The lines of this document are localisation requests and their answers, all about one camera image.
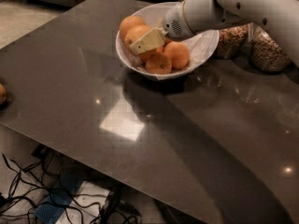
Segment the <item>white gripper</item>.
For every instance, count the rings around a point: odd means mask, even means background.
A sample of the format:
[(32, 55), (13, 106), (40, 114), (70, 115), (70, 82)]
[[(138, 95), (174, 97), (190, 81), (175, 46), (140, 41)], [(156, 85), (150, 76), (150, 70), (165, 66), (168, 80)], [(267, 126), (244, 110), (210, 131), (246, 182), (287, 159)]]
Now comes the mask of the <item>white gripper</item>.
[(133, 54), (141, 54), (162, 46), (166, 36), (182, 41), (199, 33), (196, 28), (197, 6), (183, 1), (170, 7), (162, 19), (162, 27), (154, 27), (130, 45)]

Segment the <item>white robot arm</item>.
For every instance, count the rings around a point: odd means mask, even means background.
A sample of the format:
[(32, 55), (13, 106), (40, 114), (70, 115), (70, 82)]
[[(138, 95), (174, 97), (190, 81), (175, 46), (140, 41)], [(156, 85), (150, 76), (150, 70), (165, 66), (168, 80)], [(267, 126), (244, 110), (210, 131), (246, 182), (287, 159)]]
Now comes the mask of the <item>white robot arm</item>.
[(158, 27), (139, 37), (130, 49), (140, 54), (160, 47), (167, 38), (182, 41), (207, 30), (251, 22), (299, 66), (298, 0), (184, 0), (170, 7)]

